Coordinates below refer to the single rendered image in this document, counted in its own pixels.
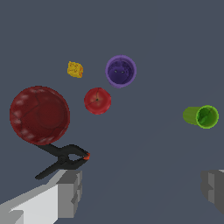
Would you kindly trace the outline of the dark red bowl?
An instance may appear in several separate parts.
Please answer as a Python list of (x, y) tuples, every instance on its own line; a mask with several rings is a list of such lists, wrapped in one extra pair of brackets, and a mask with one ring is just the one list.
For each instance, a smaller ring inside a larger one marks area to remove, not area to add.
[(10, 105), (11, 127), (30, 144), (46, 145), (59, 140), (69, 123), (66, 100), (49, 87), (28, 87)]

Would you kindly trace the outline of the black spring clamp orange tip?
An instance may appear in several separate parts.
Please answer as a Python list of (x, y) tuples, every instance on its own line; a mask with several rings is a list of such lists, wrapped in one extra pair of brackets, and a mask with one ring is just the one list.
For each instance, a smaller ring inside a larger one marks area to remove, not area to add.
[[(90, 158), (89, 152), (74, 144), (69, 144), (62, 148), (58, 148), (52, 144), (39, 145), (38, 147), (55, 156), (58, 160), (37, 175), (35, 179), (43, 179), (57, 170), (77, 170)], [(74, 154), (80, 158), (77, 160), (71, 160), (69, 158), (70, 154)]]

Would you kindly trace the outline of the green cup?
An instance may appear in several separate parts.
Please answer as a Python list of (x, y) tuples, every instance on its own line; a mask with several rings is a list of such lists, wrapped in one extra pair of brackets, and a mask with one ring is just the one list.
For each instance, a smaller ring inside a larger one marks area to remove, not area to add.
[(211, 129), (219, 120), (218, 110), (211, 106), (188, 107), (183, 112), (183, 119), (192, 125), (202, 129)]

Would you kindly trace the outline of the purple cup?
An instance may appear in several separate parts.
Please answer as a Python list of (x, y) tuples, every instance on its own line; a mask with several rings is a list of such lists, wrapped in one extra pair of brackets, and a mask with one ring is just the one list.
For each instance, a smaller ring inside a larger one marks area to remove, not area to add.
[(120, 54), (108, 61), (105, 74), (112, 87), (124, 88), (136, 78), (137, 66), (130, 57)]

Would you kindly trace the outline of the red apple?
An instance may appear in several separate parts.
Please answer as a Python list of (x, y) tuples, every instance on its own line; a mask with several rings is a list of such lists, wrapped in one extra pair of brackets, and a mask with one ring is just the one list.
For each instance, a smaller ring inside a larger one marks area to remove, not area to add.
[(84, 105), (90, 113), (101, 115), (111, 106), (111, 95), (101, 87), (92, 88), (84, 97)]

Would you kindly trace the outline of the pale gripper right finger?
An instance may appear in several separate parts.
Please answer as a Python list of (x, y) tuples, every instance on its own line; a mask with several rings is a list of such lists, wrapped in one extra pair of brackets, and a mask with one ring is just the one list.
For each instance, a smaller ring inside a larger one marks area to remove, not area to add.
[(200, 178), (203, 196), (224, 214), (224, 170), (202, 171)]

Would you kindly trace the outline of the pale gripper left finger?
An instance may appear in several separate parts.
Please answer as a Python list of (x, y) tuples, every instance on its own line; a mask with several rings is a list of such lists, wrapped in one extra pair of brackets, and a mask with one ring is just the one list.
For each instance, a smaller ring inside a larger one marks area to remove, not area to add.
[(73, 218), (82, 195), (82, 171), (58, 171), (45, 185), (0, 205), (0, 224), (54, 224)]

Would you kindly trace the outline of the small yellow block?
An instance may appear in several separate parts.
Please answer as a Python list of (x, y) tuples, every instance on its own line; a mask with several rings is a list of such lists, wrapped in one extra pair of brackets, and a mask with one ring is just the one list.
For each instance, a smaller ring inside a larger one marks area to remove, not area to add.
[(69, 61), (67, 73), (72, 77), (81, 78), (83, 74), (83, 66), (80, 63)]

